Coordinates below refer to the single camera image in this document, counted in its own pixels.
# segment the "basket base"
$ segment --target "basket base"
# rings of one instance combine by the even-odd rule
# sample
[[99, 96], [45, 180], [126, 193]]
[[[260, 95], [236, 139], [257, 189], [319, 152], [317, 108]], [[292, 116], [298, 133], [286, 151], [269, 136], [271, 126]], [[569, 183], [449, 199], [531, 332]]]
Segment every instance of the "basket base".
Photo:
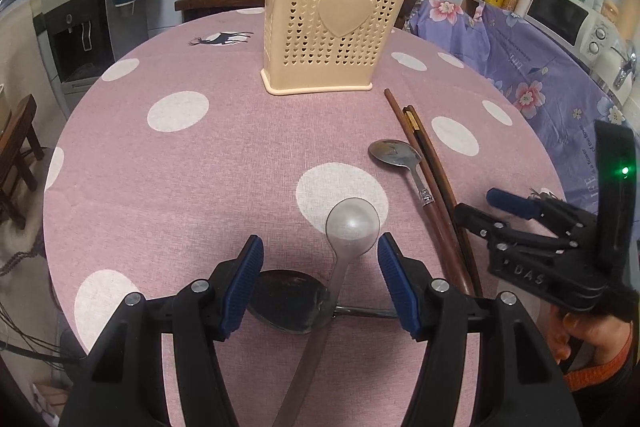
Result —
[[268, 93], [276, 96], [283, 96], [286, 94], [305, 94], [310, 92], [332, 92], [332, 91], [369, 91], [373, 88], [373, 84], [369, 83], [368, 86], [319, 86], [319, 87], [293, 87], [292, 89], [273, 89], [271, 87], [271, 81], [269, 80], [269, 73], [266, 70], [260, 70], [260, 76], [264, 83], [264, 89]]

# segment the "round table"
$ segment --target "round table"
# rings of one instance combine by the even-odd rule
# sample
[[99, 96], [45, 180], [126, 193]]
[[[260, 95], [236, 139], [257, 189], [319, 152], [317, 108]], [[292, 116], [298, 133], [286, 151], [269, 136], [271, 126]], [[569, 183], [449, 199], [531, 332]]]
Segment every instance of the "round table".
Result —
[[[121, 299], [172, 295], [238, 255], [248, 236], [263, 269], [326, 282], [334, 262], [324, 221], [358, 196], [377, 209], [405, 256], [442, 271], [408, 172], [367, 154], [405, 140], [383, 89], [413, 104], [458, 201], [490, 209], [500, 187], [562, 196], [556, 172], [519, 112], [487, 79], [429, 42], [394, 30], [366, 92], [277, 97], [260, 78], [263, 9], [199, 19], [145, 42], [114, 64], [71, 115], [49, 169], [47, 258], [66, 317], [89, 349]], [[520, 223], [527, 230], [537, 225]], [[470, 236], [487, 296], [486, 243]], [[391, 308], [374, 249], [350, 267], [345, 305]], [[218, 358], [242, 427], [269, 426], [306, 342], [249, 313]], [[163, 339], [172, 425], [184, 425]], [[341, 317], [297, 425], [400, 425], [424, 354], [397, 321]], [[468, 425], [478, 344], [468, 343], [457, 425]]]

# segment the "woven basket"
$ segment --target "woven basket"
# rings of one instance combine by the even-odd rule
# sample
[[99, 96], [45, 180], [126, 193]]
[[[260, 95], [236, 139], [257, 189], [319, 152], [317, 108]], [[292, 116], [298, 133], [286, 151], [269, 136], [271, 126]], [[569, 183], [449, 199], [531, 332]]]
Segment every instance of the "woven basket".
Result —
[[265, 0], [271, 94], [371, 89], [403, 0]]

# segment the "microwave door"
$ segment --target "microwave door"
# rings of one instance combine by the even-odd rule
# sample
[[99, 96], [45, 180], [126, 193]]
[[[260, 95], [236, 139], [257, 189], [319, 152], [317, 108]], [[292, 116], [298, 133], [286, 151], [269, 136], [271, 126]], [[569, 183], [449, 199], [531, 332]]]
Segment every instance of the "microwave door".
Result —
[[569, 0], [533, 0], [528, 17], [555, 33], [572, 48], [589, 12]]

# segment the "microwave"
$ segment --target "microwave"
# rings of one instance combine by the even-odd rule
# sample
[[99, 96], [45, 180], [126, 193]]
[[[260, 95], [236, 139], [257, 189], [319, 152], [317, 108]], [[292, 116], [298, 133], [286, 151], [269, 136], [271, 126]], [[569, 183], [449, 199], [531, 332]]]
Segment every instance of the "microwave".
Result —
[[600, 52], [619, 45], [614, 24], [578, 0], [532, 0], [524, 19], [588, 69]]

